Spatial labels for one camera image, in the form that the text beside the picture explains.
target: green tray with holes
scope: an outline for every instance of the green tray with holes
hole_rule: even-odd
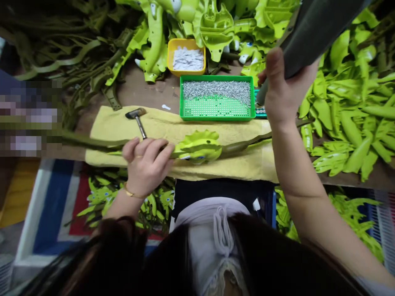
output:
[[[184,99],[185,81],[243,81],[250,83],[251,107],[239,101],[213,95],[210,97],[197,97],[192,100]],[[249,121],[255,118],[254,82],[251,76],[195,76],[184,75],[180,77],[180,116],[183,120],[210,120],[210,121]]]

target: yellow towel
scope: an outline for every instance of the yellow towel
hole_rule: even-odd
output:
[[[125,113],[139,106],[127,106],[114,112],[112,108],[102,106],[91,130],[91,138],[101,140],[141,138],[135,120],[125,117]],[[165,138],[177,144],[194,131],[216,131],[222,145],[251,140],[260,134],[270,132],[267,120],[249,122],[224,121],[183,121],[178,115],[158,109],[146,108],[147,114],[141,117],[145,132],[150,138]],[[98,167],[125,167],[121,156],[107,155],[87,150],[85,160]],[[251,149],[237,157],[216,160],[208,164],[194,165],[186,160],[176,160],[170,176],[183,180],[198,181],[212,178],[234,178],[241,180],[268,180],[278,183],[271,143]]]

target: left hand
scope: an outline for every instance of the left hand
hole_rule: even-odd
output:
[[[169,173],[174,144],[165,139],[134,138],[125,144],[122,156],[128,162],[127,190],[137,197],[150,195]]]

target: woman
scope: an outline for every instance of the woman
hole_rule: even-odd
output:
[[[128,182],[98,233],[60,256],[23,294],[394,295],[395,279],[331,204],[296,128],[317,65],[285,81],[276,48],[259,76],[269,80],[265,107],[276,171],[302,244],[250,216],[242,198],[214,195],[182,209],[175,230],[144,258],[146,235],[133,219],[169,172],[174,145],[133,139],[123,149]]]

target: hand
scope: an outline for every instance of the hand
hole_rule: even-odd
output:
[[[295,122],[297,110],[316,78],[319,60],[285,81],[282,49],[276,47],[267,53],[266,69],[258,75],[258,83],[262,84],[266,78],[269,79],[265,110],[270,124]]]
[[[127,190],[137,197],[150,195],[169,173],[174,145],[165,139],[134,138],[125,144],[122,156],[128,162]]]

